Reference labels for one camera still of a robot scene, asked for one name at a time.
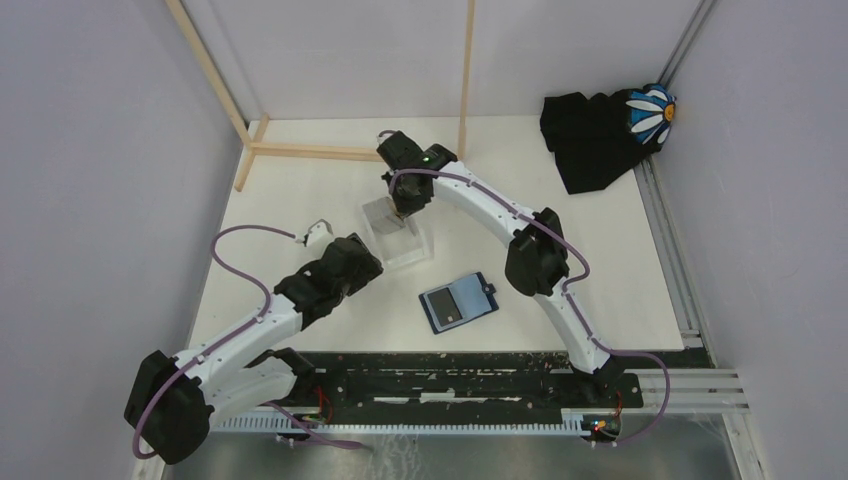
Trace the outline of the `silver credit card stack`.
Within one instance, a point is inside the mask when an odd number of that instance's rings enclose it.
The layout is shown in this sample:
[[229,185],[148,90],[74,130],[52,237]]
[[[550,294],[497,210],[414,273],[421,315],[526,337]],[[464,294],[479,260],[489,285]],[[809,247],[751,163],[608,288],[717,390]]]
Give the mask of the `silver credit card stack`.
[[397,213],[390,197],[381,197],[367,202],[362,206],[367,224],[381,235],[388,235],[403,230],[405,220]]

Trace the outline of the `clear plastic card box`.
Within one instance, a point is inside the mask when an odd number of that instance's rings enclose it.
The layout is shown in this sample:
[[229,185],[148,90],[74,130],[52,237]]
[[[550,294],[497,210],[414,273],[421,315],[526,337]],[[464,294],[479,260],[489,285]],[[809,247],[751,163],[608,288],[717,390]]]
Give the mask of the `clear plastic card box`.
[[426,231],[416,223],[415,218],[411,216],[403,218],[406,227],[401,231],[388,235],[377,234],[366,222],[362,210],[364,204],[361,205],[361,215],[365,226],[366,243],[382,263],[386,273],[405,269],[433,258],[430,239]]

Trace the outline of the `black VIP credit card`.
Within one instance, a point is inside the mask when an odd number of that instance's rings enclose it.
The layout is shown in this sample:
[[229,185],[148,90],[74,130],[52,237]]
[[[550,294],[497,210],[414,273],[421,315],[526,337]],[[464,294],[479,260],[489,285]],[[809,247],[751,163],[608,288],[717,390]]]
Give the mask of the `black VIP credit card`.
[[458,304],[447,287],[428,292],[423,296],[427,305],[428,318],[437,331],[451,328],[463,319]]

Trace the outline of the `blue leather card holder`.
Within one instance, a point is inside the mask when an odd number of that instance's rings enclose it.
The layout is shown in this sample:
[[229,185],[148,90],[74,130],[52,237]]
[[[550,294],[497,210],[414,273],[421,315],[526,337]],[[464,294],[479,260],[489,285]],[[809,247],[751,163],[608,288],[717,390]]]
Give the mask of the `blue leather card holder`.
[[[445,287],[451,290],[463,315],[463,319],[449,329],[437,331],[434,328],[432,321],[428,318],[427,305],[425,304],[423,296],[428,292]],[[499,310],[499,305],[495,298],[496,293],[497,290],[495,286],[488,282],[481,272],[475,272],[454,280],[451,283],[430,289],[420,294],[418,298],[433,334],[439,335],[466,325],[478,318],[497,312]]]

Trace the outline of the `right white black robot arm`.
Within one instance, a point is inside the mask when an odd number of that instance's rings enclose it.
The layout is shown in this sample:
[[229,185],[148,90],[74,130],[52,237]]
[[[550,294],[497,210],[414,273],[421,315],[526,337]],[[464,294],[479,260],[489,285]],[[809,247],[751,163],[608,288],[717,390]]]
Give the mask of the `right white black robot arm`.
[[537,302],[556,330],[579,379],[580,400],[591,408],[612,401],[624,368],[600,347],[569,289],[576,279],[567,260],[578,254],[565,241],[557,213],[534,211],[504,197],[444,146],[423,149],[400,130],[381,132],[377,153],[389,168],[382,178],[398,216],[409,217],[438,199],[459,208],[505,246],[505,277],[514,290]]

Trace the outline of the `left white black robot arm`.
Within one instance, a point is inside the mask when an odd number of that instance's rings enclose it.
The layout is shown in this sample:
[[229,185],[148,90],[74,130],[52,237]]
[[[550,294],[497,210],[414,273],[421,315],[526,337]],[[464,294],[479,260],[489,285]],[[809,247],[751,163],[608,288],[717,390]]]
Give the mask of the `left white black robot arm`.
[[319,253],[274,288],[223,263],[260,289],[260,306],[197,347],[172,356],[157,350],[141,362],[124,411],[136,458],[179,463],[213,426],[267,402],[303,406],[317,394],[314,366],[277,344],[329,315],[383,267],[355,233],[310,233],[303,242]]

